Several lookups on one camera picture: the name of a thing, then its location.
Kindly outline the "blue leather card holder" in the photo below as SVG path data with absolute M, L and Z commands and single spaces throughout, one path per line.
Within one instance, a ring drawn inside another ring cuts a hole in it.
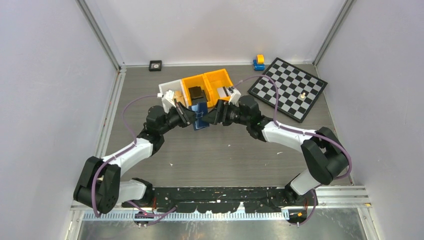
M 199 102 L 196 105 L 189 106 L 189 109 L 195 112 L 195 122 L 193 123 L 193 129 L 195 131 L 207 128 L 210 124 L 203 120 L 203 116 L 208 113 L 208 105 L 206 102 Z

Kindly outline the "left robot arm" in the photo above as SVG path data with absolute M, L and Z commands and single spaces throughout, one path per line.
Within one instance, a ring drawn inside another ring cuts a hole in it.
M 133 142 L 104 158 L 91 156 L 86 160 L 73 192 L 74 201 L 91 207 L 97 217 L 125 202 L 148 207 L 154 200 L 153 185 L 141 178 L 122 181 L 121 177 L 157 153 L 165 142 L 165 133 L 195 121 L 196 113 L 179 102 L 168 112 L 162 106 L 152 106 L 142 131 Z

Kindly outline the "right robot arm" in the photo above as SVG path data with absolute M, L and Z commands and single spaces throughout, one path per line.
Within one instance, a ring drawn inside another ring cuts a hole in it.
M 212 110 L 202 116 L 202 120 L 213 125 L 241 124 L 254 139 L 302 153 L 307 169 L 284 188 L 285 198 L 291 205 L 299 205 L 310 190 L 329 185 L 351 163 L 332 130 L 327 127 L 307 130 L 279 123 L 263 115 L 251 96 L 242 96 L 238 104 L 219 100 Z

